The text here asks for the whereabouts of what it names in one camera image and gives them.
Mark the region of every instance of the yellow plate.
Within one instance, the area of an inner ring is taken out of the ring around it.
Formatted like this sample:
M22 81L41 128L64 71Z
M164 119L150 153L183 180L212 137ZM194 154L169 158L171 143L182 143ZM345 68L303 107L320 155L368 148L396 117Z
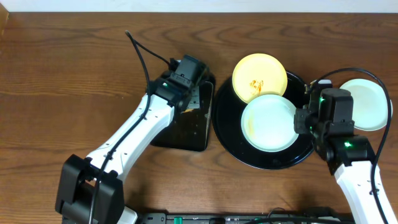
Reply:
M265 94L282 96L287 87L287 75L283 65L273 56L252 54L236 65L232 85L237 96L250 103Z

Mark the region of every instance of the round black tray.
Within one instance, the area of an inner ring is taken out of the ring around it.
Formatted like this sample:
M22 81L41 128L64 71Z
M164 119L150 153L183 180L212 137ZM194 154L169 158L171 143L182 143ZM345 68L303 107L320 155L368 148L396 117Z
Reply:
M287 72L287 89L283 95L296 108L308 104L305 96L305 82L291 72ZM312 137L299 135L287 149L279 152L264 152L253 147L245 139L241 129L241 117L246 103L235 94L232 78L223 83L215 98L213 127L224 148L241 162L260 169L284 169L303 161L313 151Z

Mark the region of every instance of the white wall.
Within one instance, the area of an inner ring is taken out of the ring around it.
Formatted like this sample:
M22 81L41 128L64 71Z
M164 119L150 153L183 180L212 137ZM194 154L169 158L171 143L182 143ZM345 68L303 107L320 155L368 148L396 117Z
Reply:
M398 12L398 0L0 0L10 12Z

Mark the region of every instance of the table surface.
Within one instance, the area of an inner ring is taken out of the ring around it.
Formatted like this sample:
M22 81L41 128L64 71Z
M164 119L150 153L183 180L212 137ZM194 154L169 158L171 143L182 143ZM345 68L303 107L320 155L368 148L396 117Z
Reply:
M398 105L398 15L12 13L0 42L0 222L59 223L54 210L62 164L85 157L127 120L145 78L124 30L165 58L207 63L216 89L248 54L263 52L310 82L363 67ZM143 53L152 79L165 65ZM336 75L335 86L357 73ZM398 212L397 119L380 167ZM365 134L377 149L382 130ZM231 156L213 128L206 151L149 146L124 185L138 212L267 213L349 206L316 153L284 170L260 170Z

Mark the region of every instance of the black plate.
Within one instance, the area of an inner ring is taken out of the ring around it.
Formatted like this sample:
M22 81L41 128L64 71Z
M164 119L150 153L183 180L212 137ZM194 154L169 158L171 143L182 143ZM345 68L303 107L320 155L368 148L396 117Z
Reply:
M287 89L283 97L296 108L308 104L304 95L305 82L287 72ZM224 148L241 162L260 169L284 169L303 161L313 151L311 136L299 135L287 149L279 152L264 152L253 147L243 136L241 117L246 103L235 94L232 78L218 90L213 110L213 127Z

